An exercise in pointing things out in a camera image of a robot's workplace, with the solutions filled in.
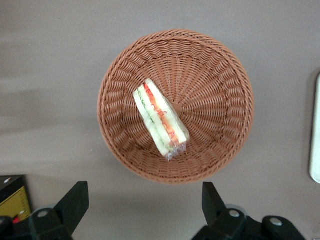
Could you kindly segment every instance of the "plastic wrap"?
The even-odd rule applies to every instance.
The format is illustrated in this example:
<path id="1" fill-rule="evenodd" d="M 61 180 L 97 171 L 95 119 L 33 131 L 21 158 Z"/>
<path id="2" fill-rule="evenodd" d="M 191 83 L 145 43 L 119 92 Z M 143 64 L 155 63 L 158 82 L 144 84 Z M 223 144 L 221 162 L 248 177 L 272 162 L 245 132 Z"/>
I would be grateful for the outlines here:
<path id="1" fill-rule="evenodd" d="M 135 104 L 159 152 L 168 161 L 186 150 L 189 131 L 151 79 L 133 93 Z"/>

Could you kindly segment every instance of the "wicker basket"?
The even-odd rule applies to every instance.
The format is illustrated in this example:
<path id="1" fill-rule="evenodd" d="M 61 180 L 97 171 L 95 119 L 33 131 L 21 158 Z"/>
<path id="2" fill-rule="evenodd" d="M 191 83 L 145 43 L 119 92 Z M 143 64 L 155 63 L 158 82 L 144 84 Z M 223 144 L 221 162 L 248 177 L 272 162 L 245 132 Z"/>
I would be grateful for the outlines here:
<path id="1" fill-rule="evenodd" d="M 133 92 L 151 78 L 190 132 L 187 150 L 168 162 L 136 107 Z M 175 29 L 140 38 L 108 69 L 98 97 L 98 121 L 117 159 L 138 175 L 182 184 L 225 167 L 244 145 L 254 97 L 236 56 L 217 40 Z"/>

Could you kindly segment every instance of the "screw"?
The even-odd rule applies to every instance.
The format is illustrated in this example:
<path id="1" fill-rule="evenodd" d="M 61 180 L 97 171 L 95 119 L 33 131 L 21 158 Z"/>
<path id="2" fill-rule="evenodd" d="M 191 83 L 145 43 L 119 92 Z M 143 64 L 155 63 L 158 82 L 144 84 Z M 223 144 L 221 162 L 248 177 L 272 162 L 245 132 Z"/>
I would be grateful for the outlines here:
<path id="1" fill-rule="evenodd" d="M 38 218 L 43 218 L 48 215 L 48 211 L 44 210 L 38 213 Z"/>
<path id="2" fill-rule="evenodd" d="M 234 218 L 240 217 L 240 213 L 238 213 L 236 210 L 229 211 L 229 214 L 231 215 L 231 217 L 234 217 Z"/>
<path id="3" fill-rule="evenodd" d="M 273 217 L 270 219 L 270 222 L 275 226 L 278 226 L 278 227 L 282 226 L 282 221 L 280 221 L 278 218 Z"/>
<path id="4" fill-rule="evenodd" d="M 6 180 L 4 180 L 4 184 L 7 184 L 9 181 L 11 180 L 11 177 L 7 178 Z"/>

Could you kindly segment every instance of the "gray table surface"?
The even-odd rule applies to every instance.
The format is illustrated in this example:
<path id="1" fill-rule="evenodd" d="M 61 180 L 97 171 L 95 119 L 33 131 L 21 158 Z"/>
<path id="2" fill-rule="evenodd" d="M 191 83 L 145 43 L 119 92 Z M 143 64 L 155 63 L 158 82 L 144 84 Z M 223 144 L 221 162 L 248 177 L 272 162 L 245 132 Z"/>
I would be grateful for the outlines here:
<path id="1" fill-rule="evenodd" d="M 0 174 L 28 174 L 35 207 L 88 181 L 90 208 L 76 240 L 189 240 L 205 225 L 202 182 L 140 178 L 100 133 L 97 98 L 117 55 L 150 33 L 175 28 L 223 42 L 255 95 L 242 151 L 212 181 L 226 203 L 261 221 L 291 220 L 320 237 L 320 185 L 308 173 L 318 0 L 0 1 Z"/>

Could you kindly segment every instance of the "basket rim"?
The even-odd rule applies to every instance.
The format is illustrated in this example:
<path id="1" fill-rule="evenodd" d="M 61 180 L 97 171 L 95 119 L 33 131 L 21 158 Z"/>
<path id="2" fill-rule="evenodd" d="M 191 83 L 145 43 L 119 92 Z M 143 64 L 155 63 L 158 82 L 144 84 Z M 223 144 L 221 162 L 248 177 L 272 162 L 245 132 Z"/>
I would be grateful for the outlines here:
<path id="1" fill-rule="evenodd" d="M 245 85 L 247 87 L 248 91 L 243 91 L 245 99 L 246 99 L 246 106 L 249 104 L 247 101 L 251 99 L 250 105 L 251 108 L 249 109 L 250 112 L 246 112 L 245 120 L 243 121 L 246 123 L 245 131 L 241 132 L 241 140 L 237 144 L 237 148 L 233 151 L 230 151 L 228 153 L 228 157 L 226 158 L 227 161 L 223 164 L 223 167 L 219 167 L 218 170 L 214 168 L 209 168 L 209 170 L 204 171 L 202 173 L 199 173 L 194 176 L 188 176 L 184 178 L 179 177 L 171 177 L 171 178 L 164 178 L 160 176 L 155 176 L 150 173 L 146 173 L 144 171 L 141 171 L 138 167 L 135 167 L 134 165 L 130 165 L 126 158 L 118 151 L 117 147 L 113 143 L 113 139 L 109 136 L 108 131 L 104 129 L 104 114 L 106 113 L 106 110 L 102 108 L 102 101 L 105 99 L 106 96 L 106 89 L 108 89 L 109 85 L 111 84 L 110 79 L 112 79 L 113 75 L 117 71 L 118 67 L 121 65 L 122 61 L 127 59 L 128 56 L 130 56 L 135 51 L 149 45 L 152 43 L 156 43 L 159 41 L 171 41 L 171 40 L 189 40 L 191 42 L 196 42 L 204 47 L 208 47 L 213 49 L 215 52 L 221 54 L 223 58 L 225 58 L 228 62 L 232 61 L 233 64 L 236 65 L 236 67 L 232 68 L 237 75 L 241 75 L 245 80 Z M 207 177 L 210 177 L 213 173 L 217 173 L 221 171 L 224 167 L 226 167 L 234 157 L 239 153 L 239 151 L 243 148 L 245 145 L 251 129 L 252 125 L 254 123 L 254 115 L 255 115 L 255 99 L 253 94 L 253 88 L 251 81 L 249 79 L 249 76 L 243 67 L 240 60 L 236 57 L 236 55 L 227 48 L 223 43 L 220 41 L 205 35 L 201 34 L 195 31 L 186 30 L 186 29 L 171 29 L 171 30 L 164 30 L 159 32 L 154 32 L 145 36 L 140 37 L 135 42 L 131 43 L 129 46 L 127 46 L 119 55 L 113 60 L 112 64 L 108 68 L 107 72 L 105 73 L 102 83 L 99 90 L 99 96 L 98 96 L 98 106 L 97 106 L 97 115 L 98 115 L 98 122 L 100 131 L 102 133 L 103 139 L 107 146 L 110 148 L 113 155 L 117 158 L 119 162 L 121 162 L 126 168 L 134 172 L 135 174 L 138 174 L 139 176 L 157 182 L 157 183 L 166 183 L 166 184 L 185 184 L 185 183 L 192 183 L 199 180 L 203 180 Z"/>

